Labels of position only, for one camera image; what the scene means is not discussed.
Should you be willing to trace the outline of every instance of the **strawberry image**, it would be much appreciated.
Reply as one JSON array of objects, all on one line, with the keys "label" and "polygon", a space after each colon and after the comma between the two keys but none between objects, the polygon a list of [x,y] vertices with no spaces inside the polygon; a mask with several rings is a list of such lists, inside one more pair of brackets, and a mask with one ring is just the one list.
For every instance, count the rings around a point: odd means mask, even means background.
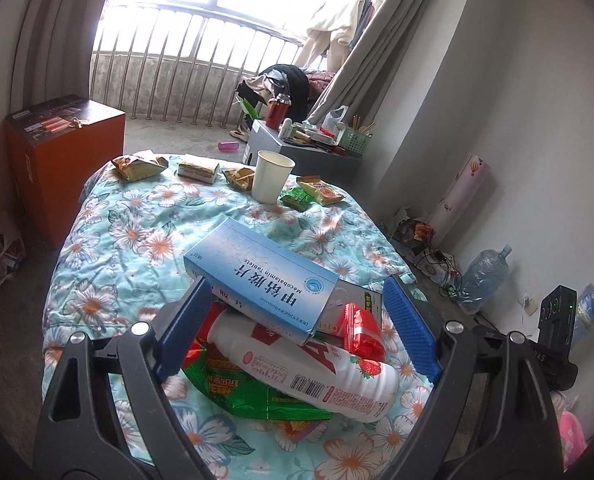
[{"label": "strawberry image", "polygon": [[370,379],[381,373],[381,363],[371,361],[370,359],[362,359],[356,355],[350,356],[350,362],[356,363],[360,372],[362,372],[364,379]]}]

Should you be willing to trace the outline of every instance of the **bed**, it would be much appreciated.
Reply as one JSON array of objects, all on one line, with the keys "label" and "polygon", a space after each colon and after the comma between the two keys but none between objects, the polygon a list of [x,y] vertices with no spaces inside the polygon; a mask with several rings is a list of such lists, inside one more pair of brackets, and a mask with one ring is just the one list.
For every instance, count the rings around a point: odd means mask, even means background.
[{"label": "bed", "polygon": [[[108,164],[84,186],[43,313],[43,395],[72,333],[120,335],[179,300],[190,283],[184,252],[227,217],[357,285],[380,292],[389,274],[414,283],[410,269],[350,196],[333,207],[313,204],[304,213],[260,205],[230,188],[221,174],[213,185],[178,177],[180,157],[167,157],[167,170],[140,182],[121,181]],[[222,168],[240,166],[222,162]],[[286,186],[294,185],[290,176]],[[333,414],[296,443],[273,421],[224,412],[181,372],[163,386],[181,426],[219,480],[263,474],[285,480],[368,480],[403,445],[432,387],[415,372],[385,309],[382,334],[387,360],[400,379],[391,411],[372,424]],[[120,376],[112,377],[111,386],[130,452],[149,462]]]}]

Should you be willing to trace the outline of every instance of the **blue and white box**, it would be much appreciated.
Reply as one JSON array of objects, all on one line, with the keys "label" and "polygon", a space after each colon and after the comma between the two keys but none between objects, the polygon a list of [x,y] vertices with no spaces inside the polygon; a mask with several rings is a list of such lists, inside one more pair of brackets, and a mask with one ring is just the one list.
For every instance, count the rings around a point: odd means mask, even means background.
[{"label": "blue and white box", "polygon": [[298,345],[315,333],[338,276],[231,218],[184,256],[213,294]]}]

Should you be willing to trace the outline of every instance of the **metal railing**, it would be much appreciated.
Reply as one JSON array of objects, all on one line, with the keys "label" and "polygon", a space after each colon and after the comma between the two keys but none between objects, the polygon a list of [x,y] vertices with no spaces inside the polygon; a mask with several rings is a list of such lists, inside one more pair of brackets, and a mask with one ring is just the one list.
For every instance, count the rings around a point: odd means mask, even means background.
[{"label": "metal railing", "polygon": [[91,98],[133,119],[145,112],[148,120],[155,114],[166,121],[176,112],[177,122],[187,116],[197,124],[201,116],[206,126],[219,110],[225,128],[237,122],[231,112],[237,116],[232,104],[242,77],[292,64],[304,41],[270,24],[197,6],[109,7],[94,42]]}]

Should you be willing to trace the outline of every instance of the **white paper cup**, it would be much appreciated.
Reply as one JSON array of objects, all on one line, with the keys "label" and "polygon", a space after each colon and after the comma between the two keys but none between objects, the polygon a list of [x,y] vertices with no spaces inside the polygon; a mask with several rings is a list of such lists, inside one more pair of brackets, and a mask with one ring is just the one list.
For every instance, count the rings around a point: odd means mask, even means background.
[{"label": "white paper cup", "polygon": [[257,153],[253,198],[262,204],[276,203],[294,167],[295,161],[287,156],[265,150]]}]

